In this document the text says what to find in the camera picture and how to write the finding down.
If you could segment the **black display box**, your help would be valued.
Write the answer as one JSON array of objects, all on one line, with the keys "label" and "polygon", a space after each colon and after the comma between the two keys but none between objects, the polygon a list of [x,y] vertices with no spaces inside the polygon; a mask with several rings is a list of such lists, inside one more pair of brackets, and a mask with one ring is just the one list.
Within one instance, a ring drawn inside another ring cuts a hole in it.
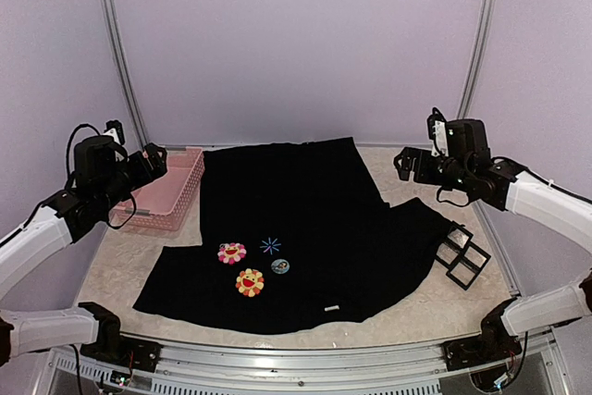
[{"label": "black display box", "polygon": [[446,277],[463,290],[469,290],[483,272],[491,255],[469,242],[448,266]]},{"label": "black display box", "polygon": [[448,271],[458,264],[470,267],[471,261],[467,258],[467,253],[472,239],[472,232],[464,225],[453,221],[448,235],[438,247],[436,260]]}]

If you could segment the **round blue pin badge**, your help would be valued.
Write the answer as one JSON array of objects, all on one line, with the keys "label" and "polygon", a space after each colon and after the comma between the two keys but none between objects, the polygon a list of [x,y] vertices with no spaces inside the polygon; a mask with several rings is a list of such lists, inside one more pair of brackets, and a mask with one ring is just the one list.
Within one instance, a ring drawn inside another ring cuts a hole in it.
[{"label": "round blue pin badge", "polygon": [[290,262],[285,259],[276,259],[271,264],[271,270],[278,275],[284,275],[290,270]]}]

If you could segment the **black t-shirt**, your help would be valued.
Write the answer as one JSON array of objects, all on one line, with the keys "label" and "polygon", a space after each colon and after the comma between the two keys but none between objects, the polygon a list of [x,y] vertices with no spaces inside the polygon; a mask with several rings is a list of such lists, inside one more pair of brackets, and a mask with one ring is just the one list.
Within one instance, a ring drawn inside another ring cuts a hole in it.
[{"label": "black t-shirt", "polygon": [[[385,202],[350,138],[208,152],[200,186],[198,246],[166,247],[134,308],[202,327],[278,335],[326,323],[361,323],[413,293],[429,274],[451,222],[419,199]],[[278,238],[274,255],[261,240]],[[221,243],[246,256],[218,261]],[[271,270],[276,259],[290,270]],[[242,270],[263,273],[249,298]]]}]

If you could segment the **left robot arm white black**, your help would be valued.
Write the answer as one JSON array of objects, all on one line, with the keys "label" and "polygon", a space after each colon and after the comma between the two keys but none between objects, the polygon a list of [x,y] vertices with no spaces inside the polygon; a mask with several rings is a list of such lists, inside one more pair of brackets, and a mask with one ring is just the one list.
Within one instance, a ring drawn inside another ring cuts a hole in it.
[{"label": "left robot arm white black", "polygon": [[[68,149],[74,168],[64,188],[39,202],[1,241],[3,295],[98,223],[108,223],[115,206],[167,172],[165,148],[149,143],[129,154],[115,130],[70,143]],[[130,352],[129,341],[118,331],[118,317],[93,302],[36,312],[2,310],[1,362],[58,346],[93,345],[106,360],[117,363]]]}]

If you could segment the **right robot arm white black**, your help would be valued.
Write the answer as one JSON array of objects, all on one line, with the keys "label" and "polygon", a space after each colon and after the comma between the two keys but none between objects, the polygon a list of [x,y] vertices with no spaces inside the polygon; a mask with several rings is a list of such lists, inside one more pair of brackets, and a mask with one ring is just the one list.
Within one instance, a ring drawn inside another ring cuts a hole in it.
[{"label": "right robot arm white black", "polygon": [[[482,201],[500,211],[530,218],[591,249],[591,202],[543,179],[530,168],[492,156],[486,128],[473,118],[446,120],[437,109],[427,119],[429,150],[405,147],[393,165],[404,181],[462,191],[468,203]],[[565,325],[591,314],[591,275],[529,297],[500,303],[481,322],[478,335],[447,341],[447,367],[485,364],[523,351],[525,333]]]}]

